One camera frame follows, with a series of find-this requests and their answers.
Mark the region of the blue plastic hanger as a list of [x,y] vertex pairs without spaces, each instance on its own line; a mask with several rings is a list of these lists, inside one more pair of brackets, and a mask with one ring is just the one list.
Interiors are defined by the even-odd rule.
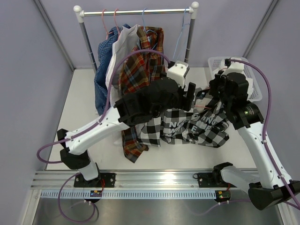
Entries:
[[175,49],[174,49],[173,58],[172,58],[173,61],[175,60],[176,52],[178,50],[179,42],[181,40],[181,36],[183,34],[184,28],[185,28],[185,26],[189,25],[189,23],[185,23],[185,15],[186,15],[188,9],[189,9],[189,7],[186,7],[184,9],[184,12],[183,12],[181,30],[180,30],[180,34],[178,35],[176,46],[175,46]]

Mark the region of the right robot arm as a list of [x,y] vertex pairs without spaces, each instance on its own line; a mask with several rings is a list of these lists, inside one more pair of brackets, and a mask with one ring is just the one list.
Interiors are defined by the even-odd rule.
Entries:
[[214,166],[212,181],[217,186],[234,185],[248,194],[258,210],[263,210],[299,194],[300,182],[293,180],[279,164],[272,145],[265,146],[268,137],[263,135],[264,119],[257,105],[248,100],[248,86],[241,73],[219,72],[210,81],[209,93],[221,101],[227,119],[248,147],[259,176],[226,162]]

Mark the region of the white linen shirt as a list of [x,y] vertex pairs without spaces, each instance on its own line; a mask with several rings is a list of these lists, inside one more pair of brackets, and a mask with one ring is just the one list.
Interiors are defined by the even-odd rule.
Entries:
[[247,100],[251,101],[250,97],[251,95],[253,94],[254,92],[254,88],[253,88],[253,79],[252,78],[249,78],[247,76],[245,76],[246,78],[246,81],[248,82],[248,88],[247,88],[247,94],[248,94],[248,97],[247,97]]

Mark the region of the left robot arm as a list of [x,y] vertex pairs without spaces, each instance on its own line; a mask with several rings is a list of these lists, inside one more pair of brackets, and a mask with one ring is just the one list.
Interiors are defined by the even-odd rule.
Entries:
[[69,169],[77,170],[85,185],[96,187],[101,175],[98,165],[89,156],[88,148],[113,133],[149,122],[168,109],[189,111],[195,88],[191,82],[185,91],[173,79],[162,77],[137,92],[124,95],[101,117],[77,131],[60,129],[57,138],[63,146],[61,161]]

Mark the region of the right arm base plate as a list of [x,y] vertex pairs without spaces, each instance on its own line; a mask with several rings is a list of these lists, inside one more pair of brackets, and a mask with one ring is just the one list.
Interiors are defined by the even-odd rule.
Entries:
[[214,172],[198,172],[193,174],[200,188],[228,188],[231,184],[226,183]]

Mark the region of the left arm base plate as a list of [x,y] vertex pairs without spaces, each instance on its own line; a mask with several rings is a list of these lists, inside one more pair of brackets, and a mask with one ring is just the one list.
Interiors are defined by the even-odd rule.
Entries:
[[80,173],[75,176],[74,187],[75,188],[105,188],[115,187],[116,174],[112,172],[101,172],[99,179],[92,181],[86,181],[83,175]]

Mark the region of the black white checked shirt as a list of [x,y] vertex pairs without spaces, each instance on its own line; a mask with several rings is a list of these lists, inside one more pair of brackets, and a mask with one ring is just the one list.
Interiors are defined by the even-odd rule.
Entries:
[[226,132],[229,121],[219,99],[213,97],[211,109],[203,112],[198,112],[194,104],[195,99],[189,111],[173,108],[161,114],[160,146],[164,141],[174,145],[190,143],[219,148],[229,140]]

